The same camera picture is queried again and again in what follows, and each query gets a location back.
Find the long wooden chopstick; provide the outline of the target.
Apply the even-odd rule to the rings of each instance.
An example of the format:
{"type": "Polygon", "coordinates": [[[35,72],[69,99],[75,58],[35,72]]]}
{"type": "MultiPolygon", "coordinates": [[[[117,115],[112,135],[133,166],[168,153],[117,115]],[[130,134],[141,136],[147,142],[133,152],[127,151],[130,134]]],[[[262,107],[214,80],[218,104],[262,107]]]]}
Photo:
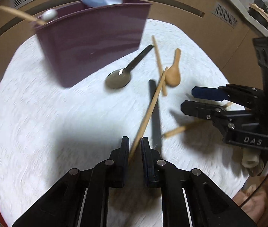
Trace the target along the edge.
{"type": "Polygon", "coordinates": [[[162,138],[169,138],[169,137],[175,136],[175,135],[177,135],[179,133],[182,133],[182,132],[184,132],[186,130],[189,130],[191,128],[194,128],[195,126],[197,126],[199,124],[202,124],[204,122],[205,122],[204,119],[196,118],[194,120],[194,122],[189,123],[189,124],[186,124],[184,126],[177,127],[177,128],[175,128],[175,129],[173,129],[171,131],[168,131],[168,132],[164,133],[161,137],[162,138]]]}

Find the black handled metal spoon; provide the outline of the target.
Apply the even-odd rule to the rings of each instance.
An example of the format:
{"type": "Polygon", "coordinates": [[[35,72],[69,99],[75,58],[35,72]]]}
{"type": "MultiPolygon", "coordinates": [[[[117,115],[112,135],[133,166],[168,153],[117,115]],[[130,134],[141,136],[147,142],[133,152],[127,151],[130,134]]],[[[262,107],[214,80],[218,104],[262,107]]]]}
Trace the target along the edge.
{"type": "Polygon", "coordinates": [[[127,67],[115,70],[105,79],[105,85],[109,89],[121,89],[131,81],[131,71],[141,62],[141,60],[154,48],[148,45],[139,55],[137,55],[127,67]]]}
{"type": "MultiPolygon", "coordinates": [[[[149,80],[149,93],[150,100],[153,99],[156,92],[156,82],[155,80],[149,80]]],[[[161,119],[160,119],[160,109],[158,101],[154,106],[152,116],[151,116],[151,131],[152,131],[152,147],[161,153],[162,140],[161,140],[161,119]]]]}

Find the wooden spoon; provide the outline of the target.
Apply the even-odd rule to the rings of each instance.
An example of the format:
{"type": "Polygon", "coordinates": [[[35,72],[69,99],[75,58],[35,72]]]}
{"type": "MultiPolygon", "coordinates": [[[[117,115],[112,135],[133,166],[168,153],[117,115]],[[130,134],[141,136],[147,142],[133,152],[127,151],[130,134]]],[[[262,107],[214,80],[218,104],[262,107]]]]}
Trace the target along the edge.
{"type": "Polygon", "coordinates": [[[175,50],[174,62],[172,66],[167,70],[165,81],[170,87],[176,87],[181,82],[181,74],[179,70],[179,61],[181,57],[181,50],[177,48],[175,50]]]}

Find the small grey ventilation grille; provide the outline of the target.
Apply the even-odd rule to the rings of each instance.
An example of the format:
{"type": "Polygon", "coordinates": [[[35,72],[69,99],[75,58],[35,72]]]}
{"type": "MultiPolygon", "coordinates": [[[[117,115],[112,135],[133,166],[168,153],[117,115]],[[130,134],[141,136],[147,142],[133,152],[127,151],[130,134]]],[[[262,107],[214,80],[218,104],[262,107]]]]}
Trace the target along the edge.
{"type": "Polygon", "coordinates": [[[232,15],[224,6],[222,6],[219,2],[216,2],[215,7],[212,11],[216,17],[221,19],[222,21],[226,22],[229,26],[234,28],[238,20],[234,15],[232,15]]]}

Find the white lace tablecloth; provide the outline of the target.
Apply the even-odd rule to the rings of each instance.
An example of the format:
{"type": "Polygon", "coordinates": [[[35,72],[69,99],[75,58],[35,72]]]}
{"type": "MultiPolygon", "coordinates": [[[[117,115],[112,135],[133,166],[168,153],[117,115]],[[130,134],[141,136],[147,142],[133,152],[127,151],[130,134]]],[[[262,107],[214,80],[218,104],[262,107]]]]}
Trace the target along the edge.
{"type": "MultiPolygon", "coordinates": [[[[107,75],[128,65],[155,35],[163,67],[181,49],[181,84],[159,97],[161,132],[193,121],[180,105],[193,100],[194,86],[225,86],[209,56],[178,27],[148,19],[139,49],[93,73],[70,89],[61,87],[37,36],[14,54],[0,83],[0,212],[8,226],[70,168],[86,170],[107,159],[123,136],[130,146],[150,103],[149,80],[159,73],[152,50],[121,90],[104,85],[107,75]]],[[[178,168],[201,169],[230,198],[248,178],[240,149],[225,145],[211,122],[163,139],[161,156],[178,168]]],[[[162,226],[159,190],[144,187],[140,149],[126,186],[110,190],[108,226],[162,226]]]]}

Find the purple plastic utensil holder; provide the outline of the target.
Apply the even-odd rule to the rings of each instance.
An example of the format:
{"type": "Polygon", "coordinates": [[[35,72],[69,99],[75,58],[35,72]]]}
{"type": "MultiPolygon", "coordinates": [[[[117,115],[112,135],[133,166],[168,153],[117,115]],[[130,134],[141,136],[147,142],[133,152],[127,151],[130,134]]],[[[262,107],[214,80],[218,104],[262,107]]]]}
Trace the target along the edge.
{"type": "Polygon", "coordinates": [[[57,9],[58,17],[34,25],[42,51],[60,85],[71,88],[106,65],[136,51],[151,3],[89,8],[82,2],[57,9]]]}

